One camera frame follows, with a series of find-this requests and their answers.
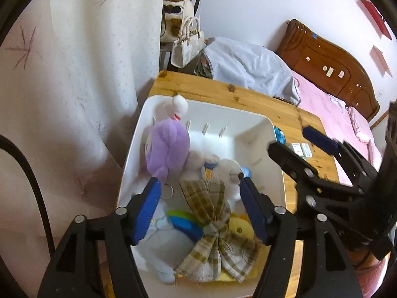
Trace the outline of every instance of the bed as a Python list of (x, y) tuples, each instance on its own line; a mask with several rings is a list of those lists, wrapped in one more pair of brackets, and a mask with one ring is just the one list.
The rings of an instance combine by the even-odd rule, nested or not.
[[(289, 22), (276, 54), (211, 38), (196, 74), (278, 96), (317, 115), (329, 137), (347, 141), (379, 169), (382, 156), (368, 122), (380, 106), (368, 74), (351, 54), (301, 22)], [(351, 185), (338, 162), (336, 166), (339, 181)]]

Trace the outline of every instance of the pink pillow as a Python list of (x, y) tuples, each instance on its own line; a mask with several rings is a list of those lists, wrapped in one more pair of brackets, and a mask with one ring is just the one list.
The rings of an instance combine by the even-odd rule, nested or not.
[(357, 139), (363, 143), (369, 143), (373, 135), (367, 120), (352, 106), (349, 106), (347, 111)]

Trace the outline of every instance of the curtain fold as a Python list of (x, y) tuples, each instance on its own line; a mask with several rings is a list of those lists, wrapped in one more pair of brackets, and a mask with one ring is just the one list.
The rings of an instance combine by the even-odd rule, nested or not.
[[(159, 69), (162, 0), (33, 0), (0, 47), (0, 134), (27, 157), (59, 241), (115, 205), (139, 110)], [(49, 262), (40, 215), (0, 152), (0, 254), (35, 297)]]

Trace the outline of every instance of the brown and white plush toy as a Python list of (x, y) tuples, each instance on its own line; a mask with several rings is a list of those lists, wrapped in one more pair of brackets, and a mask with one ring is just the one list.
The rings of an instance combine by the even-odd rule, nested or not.
[[(163, 0), (163, 21), (160, 42), (174, 42), (182, 25), (185, 0)], [(186, 1), (185, 18), (194, 17), (195, 11), (190, 0)]]

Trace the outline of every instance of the pillow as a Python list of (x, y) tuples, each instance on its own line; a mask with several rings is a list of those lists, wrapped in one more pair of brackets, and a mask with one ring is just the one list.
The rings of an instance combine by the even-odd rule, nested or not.
[(334, 103), (335, 105), (339, 106), (341, 111), (344, 113), (345, 112), (346, 103), (344, 101), (336, 98), (335, 96), (329, 95), (329, 97), (330, 97), (331, 102)]
[(349, 106), (347, 111), (357, 139), (363, 143), (369, 143), (373, 136), (367, 120), (352, 106)]

